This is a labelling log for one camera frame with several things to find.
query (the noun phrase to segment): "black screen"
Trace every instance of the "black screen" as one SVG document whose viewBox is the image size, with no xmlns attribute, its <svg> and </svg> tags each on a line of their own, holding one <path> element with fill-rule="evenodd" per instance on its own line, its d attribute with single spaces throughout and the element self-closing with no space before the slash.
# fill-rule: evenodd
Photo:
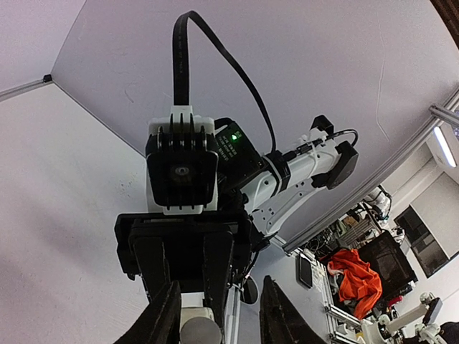
<svg viewBox="0 0 459 344">
<path fill-rule="evenodd" d="M 359 249 L 360 259 L 381 277 L 382 299 L 387 302 L 400 295 L 417 277 L 406 256 L 388 231 Z"/>
<path fill-rule="evenodd" d="M 298 256 L 298 281 L 307 288 L 312 288 L 313 286 L 311 262 L 306 258 L 302 258 L 301 255 Z"/>
</svg>

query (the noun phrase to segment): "black ribbon cable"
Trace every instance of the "black ribbon cable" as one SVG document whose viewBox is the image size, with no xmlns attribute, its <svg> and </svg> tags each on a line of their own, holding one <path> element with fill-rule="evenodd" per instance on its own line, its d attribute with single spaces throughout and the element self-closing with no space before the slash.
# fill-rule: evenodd
<svg viewBox="0 0 459 344">
<path fill-rule="evenodd" d="M 210 42 L 217 48 L 228 63 L 235 69 L 236 73 L 241 77 L 242 81 L 249 88 L 250 93 L 255 99 L 263 118 L 265 119 L 268 130 L 271 136 L 271 152 L 276 150 L 275 134 L 271 119 L 265 107 L 260 93 L 253 85 L 252 80 L 244 72 L 240 64 L 226 50 L 223 44 L 218 39 L 217 35 L 207 25 L 203 18 L 195 11 L 190 11 L 182 14 L 174 25 L 174 33 L 172 36 L 172 60 L 174 65 L 174 104 L 189 105 L 189 58 L 188 58 L 188 31 L 187 22 L 191 19 L 204 32 Z"/>
</svg>

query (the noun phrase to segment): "ceiling panel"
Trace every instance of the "ceiling panel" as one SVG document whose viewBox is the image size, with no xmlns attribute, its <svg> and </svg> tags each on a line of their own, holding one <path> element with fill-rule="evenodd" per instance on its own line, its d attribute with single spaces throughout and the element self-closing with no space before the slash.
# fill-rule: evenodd
<svg viewBox="0 0 459 344">
<path fill-rule="evenodd" d="M 2 0 L 0 92 L 51 72 L 85 0 Z"/>
<path fill-rule="evenodd" d="M 428 0 L 88 0 L 52 71 L 56 82 L 143 151 L 147 123 L 172 104 L 171 33 L 194 9 L 240 62 L 265 100 L 285 148 L 327 115 L 356 128 L 358 167 L 286 223 L 301 231 L 346 198 L 429 118 L 459 80 L 459 53 Z M 189 25 L 195 113 L 234 118 L 263 152 L 270 139 L 250 93 Z"/>
</svg>

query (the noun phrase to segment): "orange cloth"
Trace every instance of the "orange cloth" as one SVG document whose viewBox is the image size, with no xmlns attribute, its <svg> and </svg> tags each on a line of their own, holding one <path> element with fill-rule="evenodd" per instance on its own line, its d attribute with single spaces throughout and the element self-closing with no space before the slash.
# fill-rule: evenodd
<svg viewBox="0 0 459 344">
<path fill-rule="evenodd" d="M 381 279 L 370 269 L 370 264 L 360 260 L 356 249 L 342 249 L 330 261 L 331 269 L 344 271 L 339 288 L 339 300 L 360 300 L 354 316 L 363 319 L 382 295 Z"/>
</svg>

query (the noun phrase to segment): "white wall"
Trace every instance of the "white wall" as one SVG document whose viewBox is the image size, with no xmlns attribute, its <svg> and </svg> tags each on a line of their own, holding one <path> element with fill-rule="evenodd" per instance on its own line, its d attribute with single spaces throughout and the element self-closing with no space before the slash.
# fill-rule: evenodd
<svg viewBox="0 0 459 344">
<path fill-rule="evenodd" d="M 459 252 L 459 185 L 453 179 L 443 173 L 412 206 L 449 257 Z"/>
<path fill-rule="evenodd" d="M 434 237 L 439 238 L 450 250 L 457 243 L 457 214 L 459 209 L 459 185 L 443 173 L 426 145 L 413 153 L 386 181 L 384 187 L 393 195 L 390 226 L 393 219 L 409 205 L 420 215 Z M 433 292 L 445 303 L 437 322 L 459 321 L 459 258 L 449 262 L 431 278 L 427 278 L 414 253 L 410 249 L 407 259 L 415 271 L 416 288 L 397 306 L 403 313 L 419 304 L 423 292 Z M 414 335 L 414 323 L 408 326 Z"/>
<path fill-rule="evenodd" d="M 383 183 L 387 192 L 395 196 L 430 159 L 432 154 L 427 145 L 422 145 L 416 150 L 393 174 Z"/>
<path fill-rule="evenodd" d="M 144 159 L 55 85 L 0 103 L 0 343 L 113 343 L 146 306 L 113 225 Z"/>
<path fill-rule="evenodd" d="M 399 216 L 442 173 L 426 145 L 416 150 L 382 185 L 392 195 L 391 217 L 388 225 L 396 226 Z"/>
</svg>

